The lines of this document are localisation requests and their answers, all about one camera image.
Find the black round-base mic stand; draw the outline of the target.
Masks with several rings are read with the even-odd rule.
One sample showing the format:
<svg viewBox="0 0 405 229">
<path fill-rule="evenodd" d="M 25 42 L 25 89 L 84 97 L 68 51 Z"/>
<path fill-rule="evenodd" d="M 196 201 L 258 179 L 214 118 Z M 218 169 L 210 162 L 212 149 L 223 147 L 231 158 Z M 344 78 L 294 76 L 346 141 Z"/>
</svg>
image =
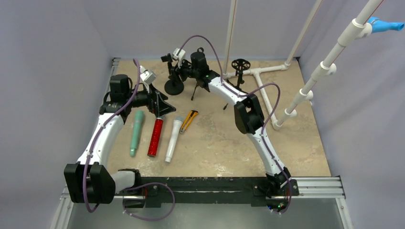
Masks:
<svg viewBox="0 0 405 229">
<path fill-rule="evenodd" d="M 171 55 L 168 53 L 167 55 L 161 56 L 161 60 L 162 62 L 167 63 L 169 72 L 169 79 L 164 85 L 165 92 L 169 95 L 181 94 L 184 90 L 184 84 L 178 71 L 176 70 L 176 66 L 172 64 L 173 59 Z"/>
</svg>

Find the grey white microphone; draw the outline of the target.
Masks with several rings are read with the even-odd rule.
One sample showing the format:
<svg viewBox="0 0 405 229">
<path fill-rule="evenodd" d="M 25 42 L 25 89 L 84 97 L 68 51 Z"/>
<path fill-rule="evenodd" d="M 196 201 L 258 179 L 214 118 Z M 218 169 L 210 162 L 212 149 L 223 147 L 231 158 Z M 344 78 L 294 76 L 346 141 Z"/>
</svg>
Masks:
<svg viewBox="0 0 405 229">
<path fill-rule="evenodd" d="M 165 155 L 165 162 L 167 162 L 167 163 L 170 163 L 172 160 L 175 146 L 177 143 L 177 139 L 178 139 L 181 127 L 183 125 L 183 122 L 184 122 L 184 118 L 181 116 L 177 116 L 174 118 L 171 137 L 170 137 L 167 152 Z"/>
</svg>

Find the mint green microphone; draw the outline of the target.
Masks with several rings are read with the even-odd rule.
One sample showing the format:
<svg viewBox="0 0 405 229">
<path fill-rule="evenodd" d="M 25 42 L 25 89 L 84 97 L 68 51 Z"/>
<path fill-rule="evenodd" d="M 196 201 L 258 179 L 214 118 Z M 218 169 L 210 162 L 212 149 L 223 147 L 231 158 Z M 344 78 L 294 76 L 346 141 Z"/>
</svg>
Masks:
<svg viewBox="0 0 405 229">
<path fill-rule="evenodd" d="M 134 124 L 133 124 L 133 130 L 132 130 L 132 137 L 131 137 L 131 142 L 130 142 L 130 152 L 129 155 L 131 157 L 134 157 L 136 154 L 137 149 L 139 148 L 139 141 L 140 141 L 140 135 L 141 135 L 141 129 L 144 121 L 144 112 L 141 110 L 136 111 L 135 117 L 134 117 Z"/>
</svg>

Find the red glitter microphone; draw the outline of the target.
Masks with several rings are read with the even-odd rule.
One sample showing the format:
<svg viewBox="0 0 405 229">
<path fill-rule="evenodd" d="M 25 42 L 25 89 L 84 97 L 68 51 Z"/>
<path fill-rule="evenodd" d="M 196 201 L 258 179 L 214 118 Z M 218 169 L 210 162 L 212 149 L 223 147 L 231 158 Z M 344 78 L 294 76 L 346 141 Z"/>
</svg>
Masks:
<svg viewBox="0 0 405 229">
<path fill-rule="evenodd" d="M 165 118 L 166 118 L 166 116 L 163 115 L 163 116 L 159 116 L 155 119 L 153 131 L 152 131 L 152 135 L 151 135 L 151 139 L 150 139 L 150 143 L 149 143 L 149 149 L 148 149 L 148 153 L 147 153 L 147 156 L 149 156 L 149 157 L 156 157 L 156 155 L 157 155 L 159 142 L 160 142 L 160 136 L 161 136 Z"/>
</svg>

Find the black tripod shockmount stand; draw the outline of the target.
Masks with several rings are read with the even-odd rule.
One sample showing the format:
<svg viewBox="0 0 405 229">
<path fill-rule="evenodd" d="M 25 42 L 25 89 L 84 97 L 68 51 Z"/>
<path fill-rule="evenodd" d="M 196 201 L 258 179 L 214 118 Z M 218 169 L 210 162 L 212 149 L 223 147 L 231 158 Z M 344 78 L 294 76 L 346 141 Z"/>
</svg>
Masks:
<svg viewBox="0 0 405 229">
<path fill-rule="evenodd" d="M 245 70 L 250 69 L 250 66 L 251 66 L 251 63 L 245 59 L 233 60 L 231 62 L 231 67 L 236 70 L 235 76 L 237 76 L 237 82 L 236 82 L 236 84 L 233 84 L 232 82 L 229 81 L 229 79 L 226 79 L 226 82 L 228 84 L 230 84 L 236 90 L 246 94 L 247 92 L 243 91 L 241 89 L 240 85 L 245 83 L 245 81 L 243 80 L 243 72 Z"/>
</svg>

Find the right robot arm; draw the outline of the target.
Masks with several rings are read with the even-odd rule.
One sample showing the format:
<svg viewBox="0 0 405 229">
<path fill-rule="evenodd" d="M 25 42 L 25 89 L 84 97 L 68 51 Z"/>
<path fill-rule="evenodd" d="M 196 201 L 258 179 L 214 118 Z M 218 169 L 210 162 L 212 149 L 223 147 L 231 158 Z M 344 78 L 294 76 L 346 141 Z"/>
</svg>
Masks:
<svg viewBox="0 0 405 229">
<path fill-rule="evenodd" d="M 266 132 L 267 121 L 255 93 L 242 91 L 212 70 L 202 48 L 193 52 L 190 60 L 181 59 L 180 53 L 181 50 L 177 50 L 161 57 L 169 73 L 165 92 L 170 95 L 182 93 L 184 81 L 191 78 L 198 87 L 223 98 L 234 108 L 236 128 L 249 138 L 262 160 L 267 178 L 265 190 L 274 195 L 286 188 L 292 189 L 292 176 L 272 146 Z"/>
</svg>

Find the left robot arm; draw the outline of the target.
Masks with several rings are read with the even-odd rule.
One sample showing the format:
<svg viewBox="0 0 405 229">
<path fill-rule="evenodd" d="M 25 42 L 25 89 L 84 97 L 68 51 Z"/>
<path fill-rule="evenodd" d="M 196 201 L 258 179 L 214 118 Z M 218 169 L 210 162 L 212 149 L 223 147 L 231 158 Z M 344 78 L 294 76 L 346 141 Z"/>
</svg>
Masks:
<svg viewBox="0 0 405 229">
<path fill-rule="evenodd" d="M 106 169 L 113 143 L 125 124 L 132 108 L 147 107 L 156 117 L 175 112 L 168 97 L 153 86 L 156 75 L 146 71 L 140 75 L 143 90 L 135 91 L 132 80 L 125 74 L 110 78 L 110 90 L 99 109 L 96 129 L 77 162 L 67 164 L 64 178 L 74 203 L 109 204 L 115 194 L 126 190 L 137 195 L 142 190 L 137 169 L 120 169 L 110 174 Z"/>
</svg>

